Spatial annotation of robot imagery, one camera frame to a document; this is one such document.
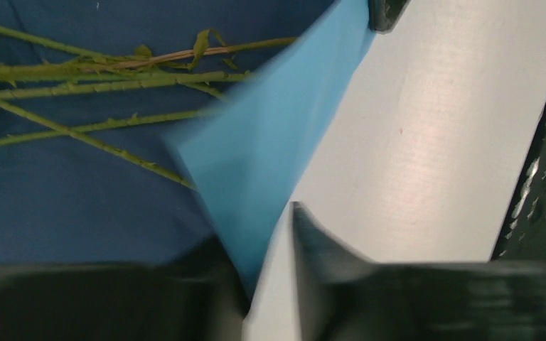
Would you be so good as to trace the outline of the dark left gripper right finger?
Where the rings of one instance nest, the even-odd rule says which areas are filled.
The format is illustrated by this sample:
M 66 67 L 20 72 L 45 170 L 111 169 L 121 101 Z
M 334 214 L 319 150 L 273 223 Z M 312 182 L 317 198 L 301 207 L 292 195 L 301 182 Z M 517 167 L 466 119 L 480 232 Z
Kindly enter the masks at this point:
M 303 340 L 546 340 L 546 264 L 379 263 L 291 205 Z

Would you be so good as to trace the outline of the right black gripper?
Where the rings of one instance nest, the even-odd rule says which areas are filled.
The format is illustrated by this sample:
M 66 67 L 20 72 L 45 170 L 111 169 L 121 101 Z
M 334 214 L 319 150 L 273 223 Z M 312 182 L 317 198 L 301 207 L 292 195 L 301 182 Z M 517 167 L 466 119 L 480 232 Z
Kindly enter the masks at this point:
M 372 32 L 390 32 L 410 0 L 368 0 L 369 24 Z

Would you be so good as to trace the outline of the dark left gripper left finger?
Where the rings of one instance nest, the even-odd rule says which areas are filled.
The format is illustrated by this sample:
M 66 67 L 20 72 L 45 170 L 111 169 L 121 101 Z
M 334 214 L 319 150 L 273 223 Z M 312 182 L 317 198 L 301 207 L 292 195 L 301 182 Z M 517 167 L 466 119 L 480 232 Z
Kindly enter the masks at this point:
M 241 340 L 249 309 L 215 237 L 165 264 L 0 264 L 0 340 Z

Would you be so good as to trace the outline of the blue wrapping paper sheet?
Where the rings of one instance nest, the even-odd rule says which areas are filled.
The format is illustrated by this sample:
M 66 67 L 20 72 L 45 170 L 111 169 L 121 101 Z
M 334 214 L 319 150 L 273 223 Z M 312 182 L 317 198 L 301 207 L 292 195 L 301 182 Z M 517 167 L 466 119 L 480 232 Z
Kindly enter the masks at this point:
M 255 287 L 272 230 L 369 49 L 365 1 L 0 1 L 0 25 L 110 55 L 190 48 L 212 28 L 228 43 L 295 37 L 241 53 L 258 74 L 228 104 L 185 87 L 20 99 L 80 126 L 207 106 L 218 118 L 95 132 L 203 190 L 215 225 L 181 184 L 70 137 L 0 147 L 0 263 L 166 263 L 221 229 Z

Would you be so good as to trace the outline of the pink fake flower bunch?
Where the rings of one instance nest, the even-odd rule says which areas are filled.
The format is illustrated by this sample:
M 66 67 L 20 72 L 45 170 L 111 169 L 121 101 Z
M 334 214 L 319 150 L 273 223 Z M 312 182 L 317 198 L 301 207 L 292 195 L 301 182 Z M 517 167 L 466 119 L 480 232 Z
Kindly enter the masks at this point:
M 285 47 L 294 42 L 294 38 L 287 37 L 229 45 L 216 30 L 205 29 L 197 34 L 193 47 L 189 50 L 153 55 L 147 46 L 140 45 L 134 49 L 131 55 L 114 56 L 4 26 L 0 26 L 0 36 L 71 55 L 71 59 L 63 63 L 0 64 L 0 109 L 42 126 L 42 130 L 39 132 L 8 135 L 0 138 L 0 147 L 67 136 L 185 187 L 189 187 L 190 183 L 180 175 L 124 149 L 116 148 L 96 139 L 92 133 L 192 119 L 198 116 L 197 111 L 155 114 L 147 117 L 132 115 L 126 119 L 108 118 L 93 124 L 66 126 L 16 106 L 14 101 L 176 85 L 209 94 L 223 101 L 225 95 L 216 88 L 218 83 L 242 82 L 251 76 L 248 71 L 239 71 L 234 62 L 236 54 L 249 50 Z

